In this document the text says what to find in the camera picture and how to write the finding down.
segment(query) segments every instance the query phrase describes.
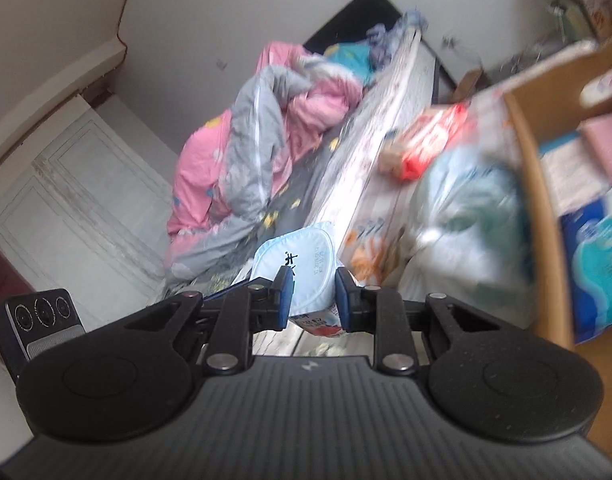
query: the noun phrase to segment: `pink blanket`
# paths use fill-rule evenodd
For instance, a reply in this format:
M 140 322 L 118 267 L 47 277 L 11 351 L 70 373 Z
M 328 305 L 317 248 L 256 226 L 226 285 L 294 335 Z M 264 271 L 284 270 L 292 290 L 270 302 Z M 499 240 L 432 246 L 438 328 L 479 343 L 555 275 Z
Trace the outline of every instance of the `pink blanket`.
M 292 165 L 316 149 L 321 135 L 339 123 L 361 100 L 362 84 L 341 65 L 309 54 L 302 46 L 274 42 L 262 52 L 257 72 L 269 64 L 279 64 L 313 82 L 313 88 L 288 102 L 283 112 L 286 148 L 273 159 L 274 196 L 291 175 Z M 186 230 L 209 230 L 208 211 L 218 200 L 219 174 L 230 136 L 230 111 L 205 124 L 190 136 L 177 163 L 173 183 L 173 212 L 167 232 L 174 238 Z M 215 204 L 220 209 L 227 204 Z M 168 263 L 174 259 L 167 258 Z

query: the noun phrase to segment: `camera lens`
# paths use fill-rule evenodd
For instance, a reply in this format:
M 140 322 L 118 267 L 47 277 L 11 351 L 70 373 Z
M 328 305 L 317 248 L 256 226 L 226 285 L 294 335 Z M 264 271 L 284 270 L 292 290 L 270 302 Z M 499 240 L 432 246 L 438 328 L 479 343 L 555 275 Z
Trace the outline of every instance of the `camera lens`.
M 57 307 L 57 312 L 61 317 L 70 317 L 70 305 L 68 304 L 68 301 L 64 300 L 62 297 L 59 297 L 57 298 L 57 301 L 55 301 L 55 306 Z
M 52 326 L 55 324 L 55 311 L 52 310 L 52 305 L 45 298 L 39 298 L 34 302 L 34 310 L 37 313 L 39 322 L 43 326 Z
M 23 305 L 17 305 L 14 310 L 14 318 L 17 320 L 17 324 L 26 332 L 32 329 L 32 314 Z

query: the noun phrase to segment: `door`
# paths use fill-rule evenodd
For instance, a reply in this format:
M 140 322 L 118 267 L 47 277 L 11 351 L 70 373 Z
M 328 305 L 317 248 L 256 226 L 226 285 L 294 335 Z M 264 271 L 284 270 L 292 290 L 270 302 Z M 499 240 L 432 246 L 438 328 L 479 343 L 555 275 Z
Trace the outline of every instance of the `door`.
M 171 188 L 87 106 L 52 134 L 0 197 L 0 249 L 35 290 L 68 289 L 90 331 L 161 283 Z

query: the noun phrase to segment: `black headboard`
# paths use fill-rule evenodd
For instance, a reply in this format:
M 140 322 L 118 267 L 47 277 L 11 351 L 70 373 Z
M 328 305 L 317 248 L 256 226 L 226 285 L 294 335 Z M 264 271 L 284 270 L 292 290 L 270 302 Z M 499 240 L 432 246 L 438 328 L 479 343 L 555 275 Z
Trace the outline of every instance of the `black headboard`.
M 366 31 L 378 23 L 391 29 L 400 17 L 401 12 L 390 0 L 353 0 L 304 43 L 304 47 L 323 54 L 330 45 L 365 40 Z

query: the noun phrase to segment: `red wire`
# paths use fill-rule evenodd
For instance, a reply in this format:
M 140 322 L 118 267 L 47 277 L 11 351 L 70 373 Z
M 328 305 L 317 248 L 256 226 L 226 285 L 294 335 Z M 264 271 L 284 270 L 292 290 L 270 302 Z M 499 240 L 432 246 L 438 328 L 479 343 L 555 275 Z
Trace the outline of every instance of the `red wire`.
M 119 66 L 124 63 L 124 61 L 126 60 L 126 56 L 128 56 L 128 45 L 126 44 L 125 41 L 121 39 L 121 36 L 119 35 L 119 27 L 121 27 L 121 20 L 123 19 L 123 13 L 126 10 L 127 3 L 128 3 L 128 0 L 123 0 L 123 5 L 121 6 L 121 12 L 119 13 L 119 20 L 117 21 L 117 39 L 119 40 L 119 43 L 123 45 L 123 48 L 124 48 L 123 59 L 121 59 Z

